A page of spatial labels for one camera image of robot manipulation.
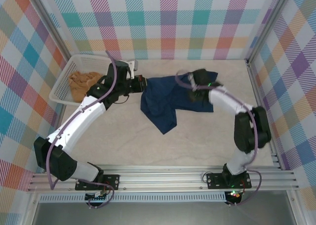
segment navy blue shirt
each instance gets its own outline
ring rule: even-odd
[[[211,82],[214,82],[218,75],[216,72],[207,74]],[[179,78],[184,83],[189,83],[188,75],[180,75]],[[177,126],[176,109],[212,113],[213,105],[209,102],[192,102],[188,89],[179,86],[175,76],[167,76],[147,79],[140,109],[161,133],[165,134]]]

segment laundry basket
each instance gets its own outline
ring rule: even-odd
[[[61,104],[79,106],[80,103],[76,103],[71,95],[68,77],[75,71],[80,71],[81,73],[98,72],[106,75],[110,63],[111,60],[107,57],[83,54],[73,55],[54,84],[49,94],[49,99]]]

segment beige tabletop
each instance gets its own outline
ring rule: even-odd
[[[231,93],[256,106],[243,60],[144,60],[135,74],[151,78],[200,68],[218,72]],[[232,157],[235,116],[219,106],[214,113],[176,110],[178,125],[163,135],[141,112],[140,98],[141,93],[131,94],[126,103],[113,104],[81,136],[72,157],[94,164],[163,166],[217,166]],[[67,106],[63,121],[75,109]],[[253,165],[273,165],[269,145],[259,150]]]

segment purple cable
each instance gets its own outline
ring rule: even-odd
[[[110,185],[108,185],[108,184],[104,184],[104,183],[89,182],[89,181],[86,181],[86,180],[81,180],[81,181],[82,181],[82,182],[85,182],[85,183],[93,184],[93,185],[105,186],[105,187],[110,188],[111,191],[112,191],[111,197],[110,197],[107,201],[104,201],[104,202],[103,202],[101,205],[99,205],[99,206],[92,206],[92,205],[90,204],[90,201],[91,201],[92,199],[89,199],[89,200],[88,200],[88,205],[90,206],[89,208],[100,209],[100,208],[102,208],[103,206],[107,205],[107,204],[113,199],[113,197],[114,197],[114,188],[113,188],[112,186],[110,186]]]
[[[113,80],[113,83],[112,83],[112,86],[110,87],[110,89],[102,96],[100,97],[99,99],[97,99],[96,101],[94,101],[93,103],[85,106],[82,108],[82,112],[84,112],[86,109],[88,109],[89,107],[93,106],[94,104],[100,102],[101,100],[103,100],[104,98],[106,98],[111,92],[112,90],[114,89],[115,87],[115,84],[117,82],[117,67],[115,65],[115,60],[114,58],[109,54],[108,51],[106,51],[107,55],[109,56],[112,64],[113,64],[113,68],[114,68],[114,80]],[[51,152],[53,150],[53,147],[54,145],[56,144],[58,138],[63,134],[63,132],[65,131],[65,129],[67,128],[67,126],[80,114],[81,112],[77,112],[75,113],[66,123],[65,125],[60,129],[59,133],[56,135],[55,139],[53,140],[53,142],[51,143],[49,149],[48,149],[48,152],[47,152],[47,157],[46,157],[46,171],[47,171],[47,177],[48,177],[48,182],[49,182],[49,186],[50,186],[50,189],[53,190],[58,182],[58,179],[55,180],[55,182],[53,183],[53,180],[52,180],[52,177],[51,177],[51,174],[50,174],[50,168],[49,168],[49,159],[50,159],[50,155],[51,155]]]
[[[180,86],[182,86],[182,87],[184,87],[184,88],[187,88],[187,89],[193,89],[190,84],[187,84],[187,83],[184,83],[183,81],[181,81],[181,79],[179,78],[179,72],[181,72],[181,71],[178,71],[178,72],[176,73],[176,75],[175,75],[175,80],[176,80],[176,82],[178,83],[178,85],[180,85]],[[252,159],[251,159],[248,163],[245,163],[245,164],[243,165],[243,167],[245,167],[245,166],[251,164],[251,163],[255,160],[256,155],[257,155],[257,151],[258,151],[258,131],[257,131],[257,125],[256,125],[255,118],[254,118],[254,116],[252,115],[250,109],[249,109],[247,106],[245,106],[239,99],[237,99],[237,98],[236,98],[235,96],[233,96],[232,94],[227,93],[227,92],[225,92],[225,91],[222,90],[222,89],[217,89],[217,88],[214,87],[214,86],[198,85],[198,86],[196,87],[196,89],[213,90],[213,91],[221,92],[221,93],[227,95],[228,97],[230,97],[231,99],[233,99],[234,101],[236,101],[237,103],[239,103],[243,108],[245,108],[245,110],[246,110],[247,113],[249,114],[250,119],[251,119],[251,122],[252,122],[252,124],[253,124],[253,131],[254,131],[254,135],[255,135],[255,148],[254,148],[254,154],[253,154]],[[262,182],[262,175],[261,175],[261,173],[258,172],[258,171],[255,171],[255,170],[248,170],[248,171],[249,171],[249,172],[258,173],[258,175],[259,175],[259,184],[258,184],[256,190],[253,192],[253,194],[252,194],[249,198],[247,198],[245,201],[239,203],[238,205],[242,205],[242,204],[244,204],[245,202],[249,201],[251,198],[253,198],[253,196],[258,192],[258,190],[259,190],[259,188],[260,188],[260,186],[261,186],[261,182]]]

